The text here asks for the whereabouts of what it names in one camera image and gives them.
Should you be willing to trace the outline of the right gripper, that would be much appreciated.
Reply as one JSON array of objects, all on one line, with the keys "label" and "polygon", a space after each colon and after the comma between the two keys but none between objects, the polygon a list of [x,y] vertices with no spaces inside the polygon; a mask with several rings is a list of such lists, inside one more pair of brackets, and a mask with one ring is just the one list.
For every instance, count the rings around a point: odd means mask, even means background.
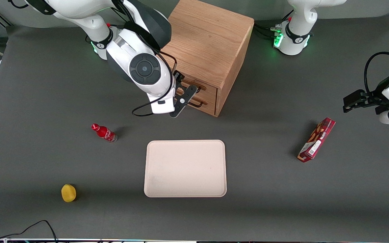
[{"label": "right gripper", "polygon": [[183,90],[181,95],[176,94],[176,84],[180,85],[182,83],[182,80],[184,80],[185,75],[183,75],[179,71],[174,72],[174,79],[172,82],[165,81],[162,83],[154,84],[154,87],[161,88],[160,92],[148,92],[147,96],[149,100],[165,100],[169,97],[175,96],[174,100],[174,111],[170,112],[170,117],[178,117],[179,114],[183,111],[183,109],[189,104],[193,96],[196,94],[198,87],[195,85],[190,85],[187,88],[184,88],[181,86],[181,89]]}]

